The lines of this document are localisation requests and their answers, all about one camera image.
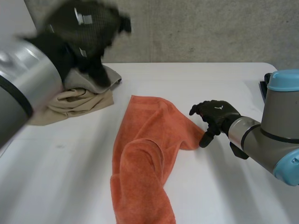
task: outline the table surface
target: table surface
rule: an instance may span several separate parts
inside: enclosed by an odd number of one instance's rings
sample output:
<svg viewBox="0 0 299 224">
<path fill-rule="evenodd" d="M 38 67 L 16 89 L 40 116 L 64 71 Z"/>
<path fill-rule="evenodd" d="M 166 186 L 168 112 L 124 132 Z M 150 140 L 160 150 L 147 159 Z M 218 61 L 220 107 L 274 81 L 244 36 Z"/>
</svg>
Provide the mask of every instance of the table surface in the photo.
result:
<svg viewBox="0 0 299 224">
<path fill-rule="evenodd" d="M 107 64 L 123 77 L 115 104 L 52 125 L 27 126 L 0 159 L 0 223 L 115 223 L 112 151 L 131 95 L 171 101 L 187 117 L 193 104 L 226 100 L 262 118 L 259 80 L 266 63 Z M 199 116 L 189 117 L 203 129 Z M 178 224 L 298 223 L 299 188 L 276 180 L 252 159 L 234 157 L 225 135 L 180 150 L 164 187 Z"/>
</svg>

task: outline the gray concrete wall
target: gray concrete wall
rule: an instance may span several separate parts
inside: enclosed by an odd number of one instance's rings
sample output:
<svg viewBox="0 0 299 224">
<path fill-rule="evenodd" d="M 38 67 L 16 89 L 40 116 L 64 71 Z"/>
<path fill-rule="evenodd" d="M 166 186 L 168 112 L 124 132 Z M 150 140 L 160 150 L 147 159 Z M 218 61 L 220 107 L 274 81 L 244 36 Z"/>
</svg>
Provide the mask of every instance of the gray concrete wall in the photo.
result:
<svg viewBox="0 0 299 224">
<path fill-rule="evenodd" d="M 23 0 L 0 0 L 0 38 L 31 34 L 35 26 Z"/>
<path fill-rule="evenodd" d="M 25 0 L 36 24 L 59 0 Z M 131 15 L 105 62 L 267 62 L 299 68 L 297 0 L 114 0 Z"/>
</svg>

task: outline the folded beige fabric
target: folded beige fabric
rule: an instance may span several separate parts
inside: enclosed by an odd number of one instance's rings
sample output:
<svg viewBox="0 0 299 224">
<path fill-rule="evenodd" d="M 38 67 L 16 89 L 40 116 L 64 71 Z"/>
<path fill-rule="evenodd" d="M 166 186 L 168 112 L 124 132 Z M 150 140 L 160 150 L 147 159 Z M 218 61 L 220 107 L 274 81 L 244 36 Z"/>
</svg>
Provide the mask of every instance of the folded beige fabric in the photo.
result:
<svg viewBox="0 0 299 224">
<path fill-rule="evenodd" d="M 48 125 L 70 117 L 77 117 L 114 104 L 111 90 L 96 94 L 85 89 L 73 89 L 58 94 L 48 106 L 29 122 L 31 125 Z"/>
</svg>

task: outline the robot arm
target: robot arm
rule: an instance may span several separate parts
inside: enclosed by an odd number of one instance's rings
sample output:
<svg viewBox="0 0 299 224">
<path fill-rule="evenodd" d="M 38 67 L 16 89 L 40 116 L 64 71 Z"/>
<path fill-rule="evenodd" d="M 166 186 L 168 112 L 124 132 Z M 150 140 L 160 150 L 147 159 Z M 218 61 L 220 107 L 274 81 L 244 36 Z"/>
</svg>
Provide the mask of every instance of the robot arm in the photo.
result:
<svg viewBox="0 0 299 224">
<path fill-rule="evenodd" d="M 225 133 L 235 156 L 251 157 L 288 185 L 299 185 L 299 70 L 271 75 L 262 123 L 243 117 L 225 101 L 194 105 L 209 128 L 199 146 L 206 147 L 220 132 Z"/>
<path fill-rule="evenodd" d="M 72 68 L 110 85 L 100 58 L 121 31 L 131 32 L 130 19 L 116 8 L 70 0 L 36 37 L 0 41 L 0 148 L 63 89 Z"/>
</svg>

